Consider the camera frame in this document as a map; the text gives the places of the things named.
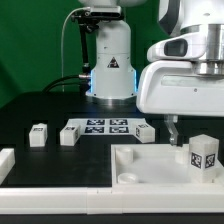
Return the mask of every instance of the white plastic part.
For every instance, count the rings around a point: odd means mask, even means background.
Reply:
[[[15,165],[14,149],[2,149],[0,151],[0,185]]]
[[[60,132],[60,144],[64,146],[74,146],[80,138],[80,125],[66,125]]]
[[[133,162],[133,149],[127,146],[117,148],[116,161],[121,165],[131,164]]]
[[[224,24],[223,0],[182,0],[184,20],[181,29],[200,24]]]
[[[33,125],[30,133],[30,147],[44,147],[47,140],[47,125]]]
[[[155,142],[155,128],[146,122],[134,122],[133,135],[142,143]]]
[[[2,188],[0,214],[86,214],[87,188]]]
[[[138,183],[138,176],[133,173],[122,173],[118,176],[119,184],[135,184]]]
[[[138,90],[143,113],[224,116],[224,80],[198,77],[187,61],[152,63],[143,70]]]
[[[186,55],[183,57],[166,56],[164,49],[167,42],[175,40],[185,40],[187,41],[188,49]],[[160,41],[149,48],[147,53],[147,58],[150,62],[158,60],[189,60],[197,59],[205,54],[206,51],[206,36],[200,32],[185,34],[180,37],[175,37],[172,39]]]
[[[131,147],[133,149],[133,162],[122,165],[116,159],[117,149]],[[188,150],[189,145],[176,147],[163,144],[113,145],[112,174],[113,184],[119,184],[118,176],[123,173],[135,174],[141,184],[176,184],[190,183],[188,166],[177,163],[175,160],[177,150]]]
[[[210,183],[216,177],[219,140],[207,135],[190,138],[189,173],[193,182]]]

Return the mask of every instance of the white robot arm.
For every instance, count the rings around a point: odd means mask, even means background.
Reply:
[[[172,17],[174,4],[179,14]],[[172,35],[179,27],[182,35],[148,50],[153,63],[141,75],[137,107],[165,114],[174,145],[178,115],[224,116],[223,13],[223,0],[160,1],[162,28]]]
[[[101,104],[126,104],[136,98],[136,71],[130,63],[131,30],[122,20],[103,19],[121,14],[121,6],[131,7],[146,0],[79,0],[90,7],[90,15],[99,15],[96,45],[97,63],[91,71],[88,99]]]

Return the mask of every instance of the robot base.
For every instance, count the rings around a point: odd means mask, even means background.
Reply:
[[[128,105],[136,103],[136,95],[125,98],[125,99],[104,99],[93,96],[92,94],[86,93],[86,99],[88,102],[97,103],[99,105]]]

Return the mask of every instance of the white platform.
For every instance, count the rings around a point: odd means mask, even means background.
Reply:
[[[133,162],[118,165],[116,149],[124,146],[133,148]],[[176,161],[177,150],[170,145],[112,145],[112,188],[1,188],[0,214],[224,212],[223,166],[217,163],[214,183],[191,183],[187,164]],[[124,172],[136,174],[139,183],[119,184]]]

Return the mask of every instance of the warning label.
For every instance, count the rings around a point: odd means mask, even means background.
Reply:
[[[108,68],[119,68],[119,65],[118,65],[115,57],[112,58],[112,60],[110,61],[110,64],[107,67]]]

